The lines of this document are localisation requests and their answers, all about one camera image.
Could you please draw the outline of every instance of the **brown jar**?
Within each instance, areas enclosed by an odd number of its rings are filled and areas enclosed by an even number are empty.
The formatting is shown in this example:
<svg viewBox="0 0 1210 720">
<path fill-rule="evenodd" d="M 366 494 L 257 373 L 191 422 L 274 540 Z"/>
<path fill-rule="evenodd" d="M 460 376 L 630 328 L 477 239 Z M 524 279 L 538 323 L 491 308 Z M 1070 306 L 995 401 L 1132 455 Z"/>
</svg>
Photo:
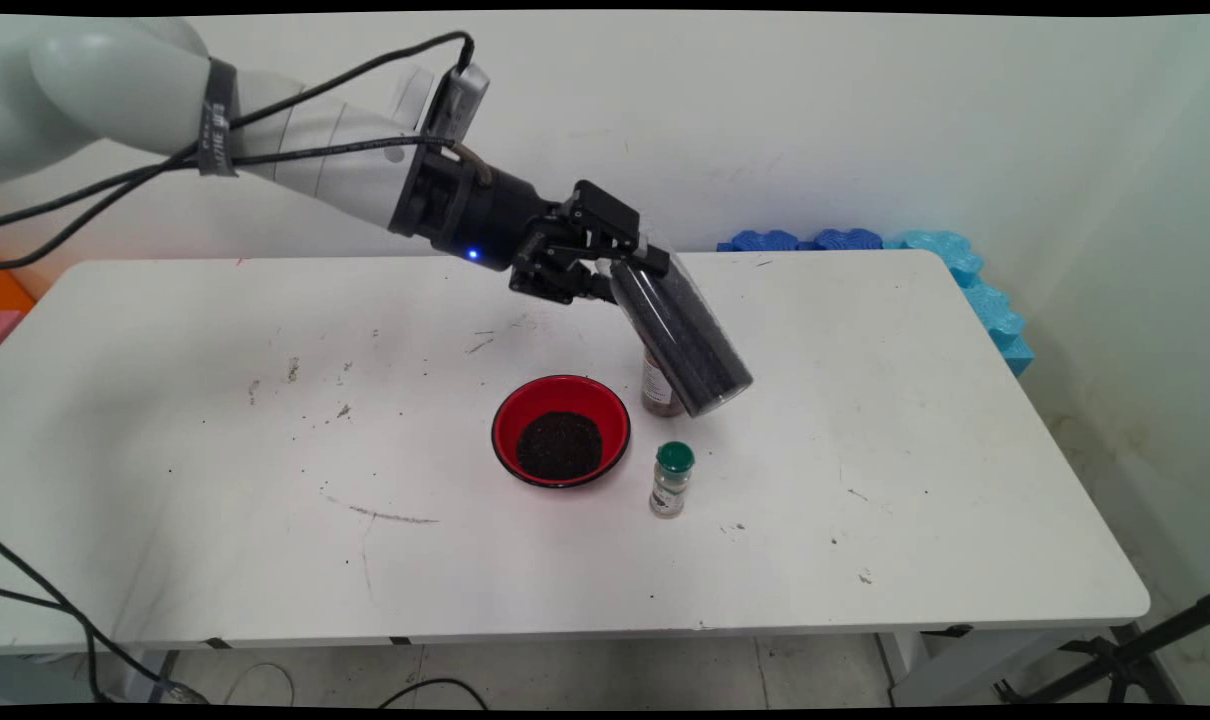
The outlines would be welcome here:
<svg viewBox="0 0 1210 720">
<path fill-rule="evenodd" d="M 650 349 L 645 349 L 645 370 L 641 375 L 641 405 L 659 417 L 672 417 L 684 413 L 681 398 L 659 369 Z"/>
</svg>

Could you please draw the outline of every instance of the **black seeds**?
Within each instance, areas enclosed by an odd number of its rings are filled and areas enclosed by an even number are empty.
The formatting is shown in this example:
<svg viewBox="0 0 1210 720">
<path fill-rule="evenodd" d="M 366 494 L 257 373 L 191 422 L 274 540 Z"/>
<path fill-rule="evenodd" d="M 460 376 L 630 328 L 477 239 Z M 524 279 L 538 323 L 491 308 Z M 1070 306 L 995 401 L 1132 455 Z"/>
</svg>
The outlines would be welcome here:
<svg viewBox="0 0 1210 720">
<path fill-rule="evenodd" d="M 601 433 L 577 413 L 547 413 L 517 442 L 517 462 L 532 477 L 569 480 L 600 468 Z"/>
</svg>

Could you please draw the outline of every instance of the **red bowl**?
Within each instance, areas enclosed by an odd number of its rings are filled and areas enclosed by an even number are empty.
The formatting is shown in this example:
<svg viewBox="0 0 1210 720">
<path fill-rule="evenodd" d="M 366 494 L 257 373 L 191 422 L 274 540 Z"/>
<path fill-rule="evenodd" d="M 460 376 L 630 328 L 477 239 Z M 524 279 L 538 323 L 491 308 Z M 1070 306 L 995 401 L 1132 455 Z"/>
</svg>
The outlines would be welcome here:
<svg viewBox="0 0 1210 720">
<path fill-rule="evenodd" d="M 546 413 L 577 413 L 597 424 L 601 433 L 601 463 L 586 476 L 567 480 L 536 478 L 517 462 L 517 442 L 529 424 Z M 513 476 L 532 486 L 570 488 L 590 483 L 618 463 L 632 438 L 632 419 L 627 407 L 611 388 L 578 375 L 547 375 L 523 384 L 499 405 L 490 439 L 494 454 Z"/>
</svg>

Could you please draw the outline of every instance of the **black velcro strap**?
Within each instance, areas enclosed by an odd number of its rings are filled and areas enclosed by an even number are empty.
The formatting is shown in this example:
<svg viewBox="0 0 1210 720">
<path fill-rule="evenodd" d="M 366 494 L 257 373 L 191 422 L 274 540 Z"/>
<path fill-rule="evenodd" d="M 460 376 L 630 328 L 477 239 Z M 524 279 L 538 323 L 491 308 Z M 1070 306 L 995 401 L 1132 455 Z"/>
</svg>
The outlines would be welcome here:
<svg viewBox="0 0 1210 720">
<path fill-rule="evenodd" d="M 206 79 L 206 99 L 201 108 L 201 143 L 197 150 L 197 167 L 202 175 L 236 177 L 231 167 L 231 105 L 236 94 L 236 68 L 209 58 L 209 77 Z"/>
</svg>

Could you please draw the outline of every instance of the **tiled floor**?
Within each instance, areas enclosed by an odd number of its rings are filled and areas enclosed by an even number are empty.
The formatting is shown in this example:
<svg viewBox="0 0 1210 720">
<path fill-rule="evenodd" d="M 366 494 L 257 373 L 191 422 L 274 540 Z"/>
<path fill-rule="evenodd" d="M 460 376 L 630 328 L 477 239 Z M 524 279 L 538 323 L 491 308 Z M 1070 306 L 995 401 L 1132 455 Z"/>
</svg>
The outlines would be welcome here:
<svg viewBox="0 0 1210 720">
<path fill-rule="evenodd" d="M 930 652 L 945 638 L 929 638 Z M 1084 662 L 1051 653 L 1009 678 L 1018 691 L 1037 689 Z M 276 667 L 260 666 L 270 662 Z M 56 664 L 83 681 L 83 656 Z M 99 661 L 103 684 L 119 676 L 113 657 Z M 888 705 L 885 664 L 871 635 L 682 638 L 647 641 L 488 643 L 437 646 L 295 647 L 190 651 L 171 678 L 211 702 L 236 705 L 376 707 L 427 678 L 471 684 L 497 710 L 739 710 L 739 708 Z M 1102 702 L 1099 682 L 1070 701 Z M 1130 702 L 1145 702 L 1133 689 Z M 990 689 L 966 705 L 998 703 Z M 392 707 L 472 708 L 451 685 L 408 693 Z"/>
</svg>

